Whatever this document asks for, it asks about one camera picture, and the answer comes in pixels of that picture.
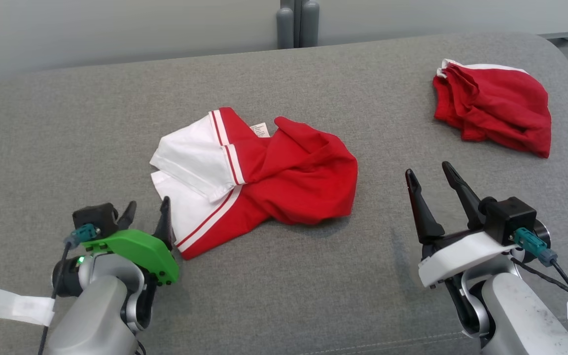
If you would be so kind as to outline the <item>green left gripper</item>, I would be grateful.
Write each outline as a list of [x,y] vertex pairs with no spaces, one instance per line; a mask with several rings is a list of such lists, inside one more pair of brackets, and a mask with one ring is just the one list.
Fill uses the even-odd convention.
[[122,214],[116,211],[117,232],[99,240],[86,242],[92,252],[113,252],[153,274],[158,283],[178,281],[179,267],[172,250],[174,231],[171,219],[171,198],[165,196],[160,205],[160,218],[153,236],[144,231],[128,229],[135,220],[137,204],[130,201]]

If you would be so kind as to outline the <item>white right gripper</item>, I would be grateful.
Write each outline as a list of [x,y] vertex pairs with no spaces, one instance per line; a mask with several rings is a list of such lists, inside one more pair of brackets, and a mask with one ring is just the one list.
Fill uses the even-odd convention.
[[[479,211],[481,200],[462,179],[453,165],[442,162],[442,169],[449,186],[456,192],[467,217],[467,228],[471,231],[482,229],[485,216]],[[478,267],[487,261],[502,256],[516,245],[503,246],[486,232],[474,232],[439,251],[434,250],[434,241],[441,240],[445,230],[437,223],[431,210],[422,196],[422,187],[412,169],[404,173],[413,220],[417,236],[422,244],[422,257],[418,264],[418,283],[422,287],[430,287],[440,280],[448,279],[460,272]]]

